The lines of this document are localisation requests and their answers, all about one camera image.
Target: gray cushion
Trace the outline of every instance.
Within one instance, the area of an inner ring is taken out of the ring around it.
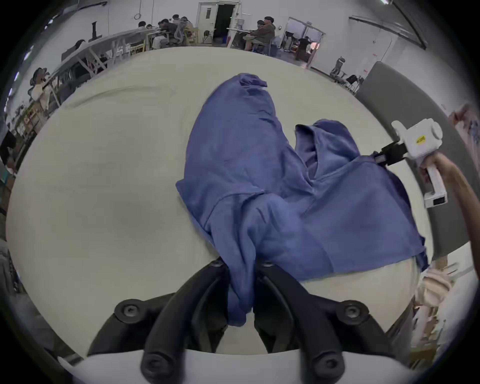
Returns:
[[[477,196],[480,196],[480,180],[466,146],[438,105],[412,81],[388,65],[378,61],[356,95],[385,127],[392,139],[397,140],[391,122],[399,120],[411,127],[422,119],[432,118],[443,130],[440,152],[461,169]],[[409,162],[422,192],[427,186],[415,165]],[[448,203],[428,210],[432,226],[433,258],[447,255],[468,241],[462,212],[453,193],[447,188]]]

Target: ceiling light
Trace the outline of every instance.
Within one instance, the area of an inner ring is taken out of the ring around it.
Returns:
[[[24,61],[28,59],[28,56],[30,56],[30,53],[32,53],[32,49],[33,49],[33,46],[31,46],[30,49],[28,50],[28,52],[25,53]]]

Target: doorway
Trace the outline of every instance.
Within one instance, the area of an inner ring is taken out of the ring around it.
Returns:
[[[197,27],[199,40],[204,44],[227,44],[228,29],[237,3],[201,2],[198,4]]]
[[[324,36],[324,32],[310,23],[289,17],[278,57],[303,68],[309,68]]]

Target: open door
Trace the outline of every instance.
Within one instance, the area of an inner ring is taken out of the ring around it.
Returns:
[[[198,9],[198,40],[204,43],[212,43],[212,36],[215,30],[216,13],[218,10],[217,4],[212,3],[200,3]],[[205,38],[205,31],[209,32],[207,38]]]

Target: white table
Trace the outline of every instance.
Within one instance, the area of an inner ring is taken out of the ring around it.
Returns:
[[[230,40],[227,44],[227,48],[232,48],[232,42],[235,36],[237,35],[237,32],[247,32],[250,33],[250,30],[245,30],[245,29],[237,29],[237,28],[227,28],[229,30],[228,36],[230,37]]]
[[[158,75],[159,65],[169,76]],[[153,50],[96,76],[65,101],[34,141],[7,216],[8,245],[28,294],[80,355],[117,303],[174,292],[216,257],[194,230],[175,182],[183,177],[190,131],[204,101],[240,72],[268,82],[293,146],[295,124],[320,118],[343,122],[363,154],[391,142],[345,89],[251,52]],[[420,189],[405,162],[393,171],[407,189],[431,255]],[[305,286],[327,298],[363,301],[386,330],[407,307],[418,277],[410,259]],[[245,336],[245,329],[230,327],[219,351],[258,352],[258,335]],[[254,341],[255,350],[245,345]]]

